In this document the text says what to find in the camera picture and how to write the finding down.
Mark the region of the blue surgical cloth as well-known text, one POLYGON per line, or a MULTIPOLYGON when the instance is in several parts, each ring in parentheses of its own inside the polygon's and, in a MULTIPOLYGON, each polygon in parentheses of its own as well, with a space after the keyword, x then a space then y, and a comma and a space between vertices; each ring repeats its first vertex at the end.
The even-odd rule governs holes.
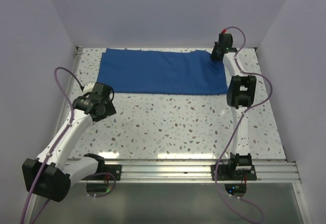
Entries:
POLYGON ((227 93, 224 65, 210 53, 107 49, 97 82, 116 93, 223 95, 227 93))

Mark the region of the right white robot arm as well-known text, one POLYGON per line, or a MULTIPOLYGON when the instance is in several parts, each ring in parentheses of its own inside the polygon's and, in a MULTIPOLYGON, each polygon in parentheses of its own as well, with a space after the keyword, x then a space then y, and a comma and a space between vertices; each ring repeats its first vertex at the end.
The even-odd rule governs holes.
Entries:
POLYGON ((213 180, 242 180, 249 177, 256 180, 249 147, 248 118, 245 113, 254 103, 257 79, 249 75, 240 61, 236 61, 238 50, 233 47, 233 37, 224 29, 214 43, 211 59, 222 62, 231 75, 226 101, 231 109, 234 129, 224 153, 229 149, 227 162, 217 161, 213 180))

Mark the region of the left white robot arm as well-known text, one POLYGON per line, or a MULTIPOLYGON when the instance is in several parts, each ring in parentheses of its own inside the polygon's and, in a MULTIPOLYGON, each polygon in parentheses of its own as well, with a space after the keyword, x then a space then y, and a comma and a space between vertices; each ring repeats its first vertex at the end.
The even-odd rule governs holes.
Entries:
POLYGON ((98 82, 85 85, 84 94, 73 101, 67 120, 46 149, 36 159, 28 158, 23 163, 22 172, 29 193, 60 202, 71 186, 88 176, 96 180, 115 178, 107 172, 104 158, 96 154, 87 153, 79 161, 66 164, 85 130, 92 123, 116 114, 113 99, 111 86, 98 82))

